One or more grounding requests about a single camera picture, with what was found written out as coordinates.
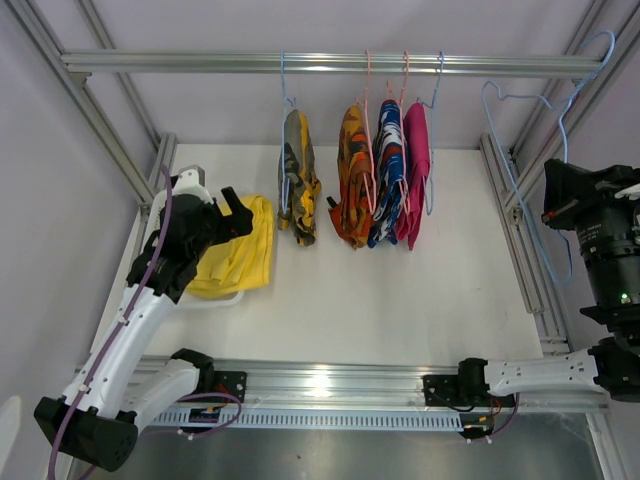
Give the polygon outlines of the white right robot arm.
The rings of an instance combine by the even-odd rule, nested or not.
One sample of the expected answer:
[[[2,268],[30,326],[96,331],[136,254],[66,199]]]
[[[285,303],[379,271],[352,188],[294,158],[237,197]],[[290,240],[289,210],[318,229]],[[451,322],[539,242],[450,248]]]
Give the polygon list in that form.
[[[581,314],[606,327],[596,345],[554,358],[468,358],[456,395],[467,404],[543,390],[590,390],[615,401],[639,400],[639,171],[598,171],[550,159],[544,165],[542,222],[576,234],[595,303]]]

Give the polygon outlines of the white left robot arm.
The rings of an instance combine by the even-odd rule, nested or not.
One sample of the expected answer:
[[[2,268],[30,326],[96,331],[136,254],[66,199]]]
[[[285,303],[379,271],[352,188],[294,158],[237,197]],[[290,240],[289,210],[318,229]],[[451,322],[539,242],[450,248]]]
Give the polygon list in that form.
[[[211,357],[182,348],[145,383],[129,385],[159,326],[177,307],[197,265],[216,245],[247,236],[253,213],[231,187],[213,199],[171,186],[161,225],[153,231],[126,278],[118,313],[80,373],[57,398],[42,397],[34,418],[51,445],[48,478],[60,453],[113,472],[131,455],[139,434],[178,401],[241,400],[216,387]]]

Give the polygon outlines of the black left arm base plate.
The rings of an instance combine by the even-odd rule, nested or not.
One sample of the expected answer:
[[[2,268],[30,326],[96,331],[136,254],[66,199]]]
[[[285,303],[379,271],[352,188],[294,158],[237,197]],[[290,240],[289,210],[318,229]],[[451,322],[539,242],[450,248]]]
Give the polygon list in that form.
[[[199,381],[198,393],[226,393],[244,402],[248,374],[244,371],[213,371]]]

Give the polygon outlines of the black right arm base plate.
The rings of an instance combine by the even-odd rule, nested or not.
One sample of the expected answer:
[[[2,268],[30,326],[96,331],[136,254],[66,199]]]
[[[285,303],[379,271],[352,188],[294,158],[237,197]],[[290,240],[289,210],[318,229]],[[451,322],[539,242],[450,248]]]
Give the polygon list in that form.
[[[468,413],[476,408],[498,405],[512,408],[516,404],[513,394],[491,395],[486,384],[458,374],[427,374],[422,377],[422,386],[425,405],[429,407],[447,407]]]

